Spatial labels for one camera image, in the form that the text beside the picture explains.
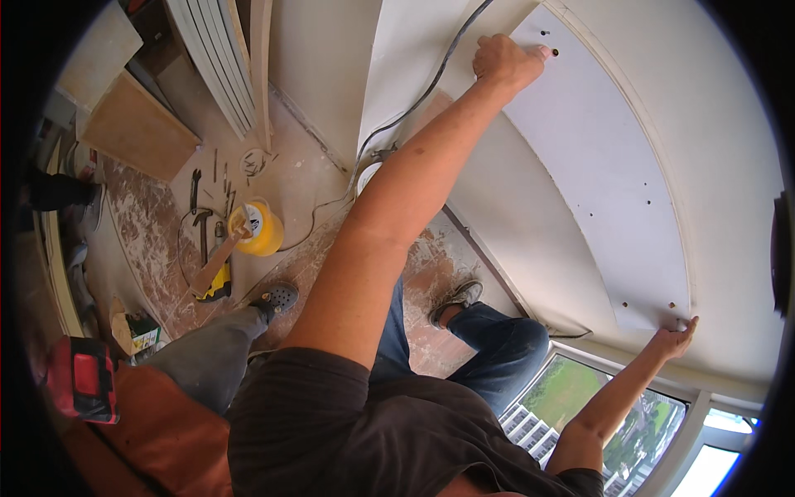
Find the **red drill battery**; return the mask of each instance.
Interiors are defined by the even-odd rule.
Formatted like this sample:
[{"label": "red drill battery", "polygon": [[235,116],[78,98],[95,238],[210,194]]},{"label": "red drill battery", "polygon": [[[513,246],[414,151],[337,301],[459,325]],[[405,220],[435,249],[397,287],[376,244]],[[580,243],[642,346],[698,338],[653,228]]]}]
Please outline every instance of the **red drill battery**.
[{"label": "red drill battery", "polygon": [[113,361],[105,343],[74,336],[58,340],[48,357],[47,387],[64,416],[118,423]]}]

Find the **wall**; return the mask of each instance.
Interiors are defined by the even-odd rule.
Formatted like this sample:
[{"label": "wall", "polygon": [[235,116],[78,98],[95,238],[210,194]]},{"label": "wall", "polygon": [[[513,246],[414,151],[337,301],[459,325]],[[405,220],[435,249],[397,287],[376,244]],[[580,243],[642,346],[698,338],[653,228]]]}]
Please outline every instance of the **wall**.
[{"label": "wall", "polygon": [[[470,2],[464,15],[479,3]],[[462,40],[440,87],[460,96],[471,85],[477,38],[510,33],[535,4],[489,6]],[[693,0],[565,4],[567,20],[618,72],[669,184],[692,310],[702,316],[693,346],[677,363],[763,393],[781,339],[769,254],[773,198],[782,184],[770,124],[747,74]],[[450,204],[541,320],[571,332],[590,328],[593,340],[623,351],[639,351],[648,341],[648,333],[618,330],[571,212],[503,115],[475,148]]]},{"label": "wall", "polygon": [[379,0],[275,0],[269,80],[353,165]]},{"label": "wall", "polygon": [[[453,37],[468,0],[382,0],[373,55],[367,77],[359,146],[375,129],[408,110],[430,85]],[[414,112],[408,118],[419,116]],[[411,126],[396,126],[370,142],[367,149],[389,148]]]}]

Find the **gray pants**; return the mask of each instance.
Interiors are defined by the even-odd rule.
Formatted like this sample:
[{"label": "gray pants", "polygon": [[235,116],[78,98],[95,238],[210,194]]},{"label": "gray pants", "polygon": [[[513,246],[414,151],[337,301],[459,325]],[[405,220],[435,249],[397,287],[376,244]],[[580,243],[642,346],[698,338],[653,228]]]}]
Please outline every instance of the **gray pants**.
[{"label": "gray pants", "polygon": [[251,342],[266,329],[268,318],[246,307],[188,332],[142,365],[163,371],[190,398],[223,416],[246,373]]}]

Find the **green field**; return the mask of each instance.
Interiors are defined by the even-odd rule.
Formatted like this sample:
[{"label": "green field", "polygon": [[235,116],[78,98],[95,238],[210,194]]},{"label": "green field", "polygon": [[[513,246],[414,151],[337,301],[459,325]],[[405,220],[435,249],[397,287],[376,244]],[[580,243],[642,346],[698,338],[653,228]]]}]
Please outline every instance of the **green field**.
[{"label": "green field", "polygon": [[662,424],[665,423],[665,419],[668,417],[668,413],[671,412],[671,405],[668,402],[660,402],[657,404],[656,410],[658,412],[657,417],[654,418],[654,432],[657,433],[662,428]]},{"label": "green field", "polygon": [[530,389],[522,405],[560,433],[600,387],[591,368],[557,356],[549,374]]}]

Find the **paint bucket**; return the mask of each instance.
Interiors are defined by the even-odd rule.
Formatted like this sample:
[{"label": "paint bucket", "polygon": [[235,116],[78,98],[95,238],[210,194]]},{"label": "paint bucket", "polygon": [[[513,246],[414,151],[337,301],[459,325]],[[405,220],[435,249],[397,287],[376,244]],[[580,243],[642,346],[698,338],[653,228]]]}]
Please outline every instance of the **paint bucket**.
[{"label": "paint bucket", "polygon": [[374,162],[373,164],[368,165],[361,174],[359,174],[359,179],[356,181],[356,196],[362,195],[362,190],[365,186],[367,186],[367,182],[370,181],[378,169],[381,167],[383,162]]},{"label": "paint bucket", "polygon": [[243,237],[235,248],[244,254],[258,255],[265,257],[279,250],[281,243],[285,240],[285,227],[281,220],[273,214],[268,207],[265,199],[255,198],[236,208],[229,216],[227,230],[231,234],[236,227],[245,222],[242,209],[246,208],[251,218],[251,229],[253,234]]}]

